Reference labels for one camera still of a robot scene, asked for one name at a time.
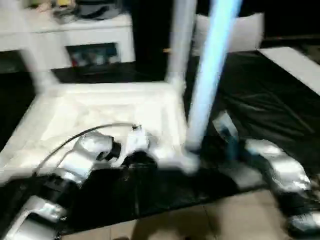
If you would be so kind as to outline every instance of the robotic arm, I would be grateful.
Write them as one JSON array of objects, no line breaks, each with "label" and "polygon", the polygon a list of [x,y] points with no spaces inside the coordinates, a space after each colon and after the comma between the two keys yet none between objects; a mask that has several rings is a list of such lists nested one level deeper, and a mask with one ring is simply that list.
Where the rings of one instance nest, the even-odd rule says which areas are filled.
[{"label": "robotic arm", "polygon": [[46,177],[38,193],[27,200],[2,239],[53,240],[58,224],[67,217],[76,194],[91,173],[99,169],[122,168],[127,157],[136,152],[146,152],[159,168],[180,168],[191,174],[199,166],[193,154],[159,144],[140,126],[134,126],[122,144],[97,130],[84,132],[58,167]]}]

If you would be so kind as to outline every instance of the cable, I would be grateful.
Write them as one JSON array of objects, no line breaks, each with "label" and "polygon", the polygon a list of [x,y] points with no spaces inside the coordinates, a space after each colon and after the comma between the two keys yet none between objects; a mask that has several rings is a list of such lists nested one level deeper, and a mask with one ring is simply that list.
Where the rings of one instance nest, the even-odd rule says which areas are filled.
[{"label": "cable", "polygon": [[115,123],[110,123],[110,124],[104,124],[104,125],[99,125],[99,126],[95,126],[92,128],[88,128],[87,130],[84,130],[72,137],[70,137],[69,139],[67,139],[65,142],[63,142],[61,145],[59,145],[58,147],[56,147],[48,156],[46,156],[39,164],[38,166],[34,169],[33,173],[32,173],[32,177],[37,177],[39,174],[39,170],[45,165],[45,163],[53,156],[55,155],[61,148],[63,148],[65,145],[67,145],[68,143],[70,143],[72,140],[81,137],[82,135],[85,135],[89,132],[92,132],[94,130],[97,129],[104,129],[104,128],[112,128],[112,127],[137,127],[135,124],[132,123],[128,123],[128,122],[115,122]]}]

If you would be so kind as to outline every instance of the tile floor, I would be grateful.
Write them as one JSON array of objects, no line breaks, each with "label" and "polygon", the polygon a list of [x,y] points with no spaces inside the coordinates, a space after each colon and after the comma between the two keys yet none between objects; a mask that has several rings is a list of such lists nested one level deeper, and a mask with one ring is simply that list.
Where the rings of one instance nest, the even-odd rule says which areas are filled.
[{"label": "tile floor", "polygon": [[266,190],[67,235],[63,240],[288,240]]}]

